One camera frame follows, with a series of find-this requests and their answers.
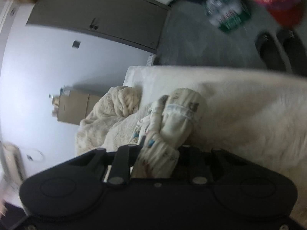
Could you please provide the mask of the cartoon print cream garment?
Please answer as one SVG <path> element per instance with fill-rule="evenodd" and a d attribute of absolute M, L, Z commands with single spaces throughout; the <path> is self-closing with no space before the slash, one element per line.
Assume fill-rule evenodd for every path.
<path fill-rule="evenodd" d="M 132 140 L 144 145 L 132 170 L 133 178 L 169 178 L 182 146 L 196 129 L 205 112 L 204 97 L 191 89 L 179 88 L 154 101 L 148 114 L 136 125 Z"/>

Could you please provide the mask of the jar on refrigerator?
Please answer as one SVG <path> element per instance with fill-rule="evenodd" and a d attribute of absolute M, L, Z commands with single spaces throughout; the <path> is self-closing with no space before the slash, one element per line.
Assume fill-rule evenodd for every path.
<path fill-rule="evenodd" d="M 55 107 L 59 106 L 60 96 L 59 95 L 49 95 L 49 98 L 51 99 L 51 104 Z"/>

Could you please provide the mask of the white air conditioner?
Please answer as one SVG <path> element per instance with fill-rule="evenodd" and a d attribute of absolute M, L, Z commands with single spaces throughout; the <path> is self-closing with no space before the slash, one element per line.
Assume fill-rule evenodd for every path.
<path fill-rule="evenodd" d="M 19 147 L 11 143 L 1 143 L 8 176 L 20 186 L 26 179 L 26 172 Z"/>

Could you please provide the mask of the cream fluffy blanket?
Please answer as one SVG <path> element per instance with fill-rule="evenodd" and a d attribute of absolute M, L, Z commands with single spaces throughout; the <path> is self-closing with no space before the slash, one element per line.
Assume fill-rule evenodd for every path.
<path fill-rule="evenodd" d="M 306 224 L 306 79 L 226 71 L 216 81 L 204 76 L 151 68 L 135 87 L 110 88 L 81 120 L 75 154 L 143 143 L 133 177 L 168 177 L 180 146 L 221 148 L 291 179 L 298 189 L 291 214 Z"/>

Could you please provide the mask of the grey door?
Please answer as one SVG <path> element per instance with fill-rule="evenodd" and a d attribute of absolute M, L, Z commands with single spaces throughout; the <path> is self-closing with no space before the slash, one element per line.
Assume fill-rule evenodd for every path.
<path fill-rule="evenodd" d="M 76 31 L 156 53 L 169 8 L 154 0 L 38 0 L 28 24 Z"/>

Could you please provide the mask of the green white package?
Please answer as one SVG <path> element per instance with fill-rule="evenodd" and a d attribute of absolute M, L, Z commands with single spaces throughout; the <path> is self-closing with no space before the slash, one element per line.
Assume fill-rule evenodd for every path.
<path fill-rule="evenodd" d="M 230 32 L 251 18 L 250 9 L 242 0 L 206 0 L 209 22 L 222 32 Z"/>

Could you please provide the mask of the black slipper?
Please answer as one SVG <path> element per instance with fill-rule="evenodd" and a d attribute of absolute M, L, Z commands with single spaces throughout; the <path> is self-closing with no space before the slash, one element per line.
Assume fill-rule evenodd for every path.
<path fill-rule="evenodd" d="M 254 44 L 268 70 L 286 72 L 285 63 L 272 35 L 268 32 L 261 32 Z"/>
<path fill-rule="evenodd" d="M 288 56 L 294 74 L 306 77 L 306 48 L 293 29 L 282 28 L 277 39 Z"/>

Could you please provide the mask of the black wall switch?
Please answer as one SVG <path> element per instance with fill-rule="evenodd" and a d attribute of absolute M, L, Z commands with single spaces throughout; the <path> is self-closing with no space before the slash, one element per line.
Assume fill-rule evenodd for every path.
<path fill-rule="evenodd" d="M 75 41 L 73 42 L 73 44 L 72 44 L 72 47 L 73 47 L 73 48 L 79 48 L 80 44 L 81 44 L 81 42 L 75 40 Z"/>

